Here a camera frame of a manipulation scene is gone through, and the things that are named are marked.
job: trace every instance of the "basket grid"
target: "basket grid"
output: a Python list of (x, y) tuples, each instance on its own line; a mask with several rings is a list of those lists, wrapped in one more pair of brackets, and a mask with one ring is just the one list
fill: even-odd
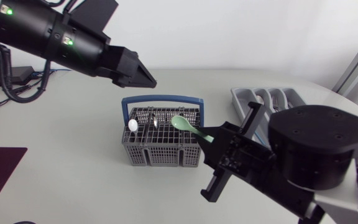
[[(200, 111), (198, 108), (133, 108), (129, 119), (138, 122), (138, 130), (131, 132), (126, 126), (122, 143), (134, 166), (196, 167), (201, 149), (195, 135), (189, 131), (174, 128), (170, 121), (172, 117), (185, 117), (194, 127), (200, 126)], [(158, 128), (153, 124), (157, 118)]]

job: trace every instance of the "white wall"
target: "white wall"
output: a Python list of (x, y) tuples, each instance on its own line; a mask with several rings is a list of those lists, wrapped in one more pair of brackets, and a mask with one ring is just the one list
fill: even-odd
[[(358, 0), (118, 2), (105, 33), (148, 68), (275, 70), (332, 88), (358, 51)], [(12, 57), (14, 66), (44, 64)]]

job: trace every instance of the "blue basket handle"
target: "blue basket handle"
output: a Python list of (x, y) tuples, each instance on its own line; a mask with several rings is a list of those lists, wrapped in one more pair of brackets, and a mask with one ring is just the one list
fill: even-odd
[(122, 114), (124, 115), (124, 125), (128, 125), (129, 113), (128, 113), (128, 104), (129, 103), (140, 103), (148, 101), (172, 101), (180, 103), (191, 103), (200, 106), (200, 127), (204, 126), (204, 100), (200, 98), (190, 97), (190, 96), (176, 96), (176, 95), (143, 95), (143, 96), (132, 96), (123, 98), (121, 101), (122, 105)]

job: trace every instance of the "gray plastic basket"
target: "gray plastic basket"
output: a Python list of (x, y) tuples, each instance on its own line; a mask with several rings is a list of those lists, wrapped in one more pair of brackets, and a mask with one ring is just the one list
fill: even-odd
[[(145, 101), (176, 101), (199, 105), (199, 108), (133, 108), (128, 114), (127, 105)], [(124, 133), (122, 144), (133, 166), (197, 167), (201, 148), (195, 135), (189, 131), (180, 131), (171, 125), (175, 115), (185, 117), (194, 127), (204, 125), (204, 103), (202, 99), (188, 96), (145, 95), (122, 99), (124, 115)], [(153, 124), (158, 120), (158, 128)], [(127, 126), (130, 119), (138, 122), (137, 132), (131, 132)]]

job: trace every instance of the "metal spoon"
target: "metal spoon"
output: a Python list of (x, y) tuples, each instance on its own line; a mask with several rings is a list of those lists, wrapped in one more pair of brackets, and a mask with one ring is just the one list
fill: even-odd
[(199, 137), (202, 137), (208, 142), (214, 141), (214, 138), (212, 136), (209, 136), (207, 134), (202, 133), (201, 131), (198, 131), (196, 128), (194, 128), (189, 121), (182, 117), (182, 116), (174, 116), (171, 119), (171, 124), (176, 129), (182, 130), (182, 131), (190, 131), (192, 133), (197, 134)]
[(154, 114), (152, 114), (152, 117), (153, 117), (154, 127), (158, 130), (159, 121), (158, 121), (158, 119), (155, 117)]

